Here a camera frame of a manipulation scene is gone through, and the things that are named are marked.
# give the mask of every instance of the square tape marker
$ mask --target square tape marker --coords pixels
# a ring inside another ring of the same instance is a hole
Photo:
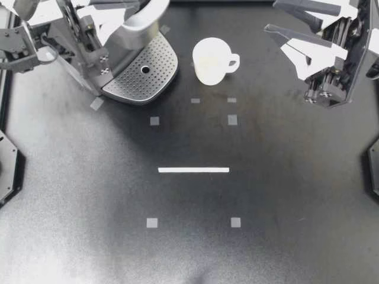
[[[146,228],[157,229],[158,228],[158,218],[147,218]]]
[[[227,116],[227,124],[228,125],[238,125],[237,115],[230,114]]]
[[[150,117],[150,125],[158,126],[159,125],[159,117]]]
[[[241,218],[233,217],[230,219],[230,226],[232,228],[240,228],[241,227]]]

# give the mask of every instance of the drain hole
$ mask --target drain hole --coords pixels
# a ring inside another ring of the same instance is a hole
[[[148,66],[143,66],[141,68],[141,72],[144,74],[148,74],[150,72],[150,68]]]

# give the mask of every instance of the metal frame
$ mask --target metal frame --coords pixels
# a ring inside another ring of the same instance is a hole
[[[7,28],[15,27],[18,18],[8,13]],[[0,207],[20,189],[25,158],[4,134],[6,127],[12,72],[0,70]]]

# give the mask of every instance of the screw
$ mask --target screw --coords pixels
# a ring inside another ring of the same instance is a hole
[[[320,95],[323,96],[324,98],[329,98],[329,97],[331,97],[331,94],[328,93],[328,92],[322,92]]]

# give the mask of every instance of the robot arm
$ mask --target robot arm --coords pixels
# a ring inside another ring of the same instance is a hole
[[[308,83],[304,98],[309,103],[326,108],[348,103],[356,83],[364,75],[375,78],[379,74],[379,64],[372,65],[379,55],[378,3],[376,0],[352,3],[351,0],[274,3],[274,7],[308,24],[315,34],[301,34],[274,25],[265,27],[294,64],[298,78]]]

